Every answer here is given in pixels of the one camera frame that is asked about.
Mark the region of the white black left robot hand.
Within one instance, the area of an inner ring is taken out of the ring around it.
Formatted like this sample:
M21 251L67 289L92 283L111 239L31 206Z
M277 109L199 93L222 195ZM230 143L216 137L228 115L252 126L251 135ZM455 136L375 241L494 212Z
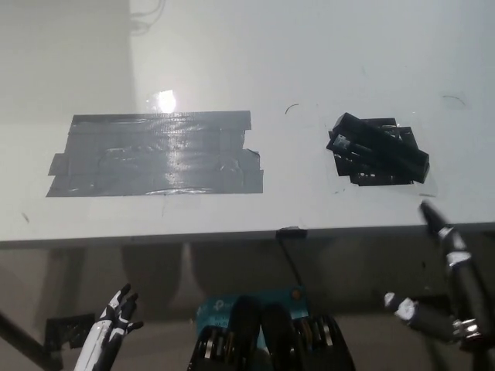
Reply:
M106 304L86 337L74 371L111 370L124 338L143 327L143 322L132 321L138 294L128 296L130 291L131 285L126 284Z

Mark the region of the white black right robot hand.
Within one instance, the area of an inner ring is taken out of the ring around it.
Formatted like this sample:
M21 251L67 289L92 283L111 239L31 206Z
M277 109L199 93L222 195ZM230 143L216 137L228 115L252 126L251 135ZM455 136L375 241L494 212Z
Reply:
M394 292L384 295L384 307L409 328L434 339L458 342L467 349L494 344L493 304L471 250L431 203L423 201L419 210L442 253L453 313L445 315Z

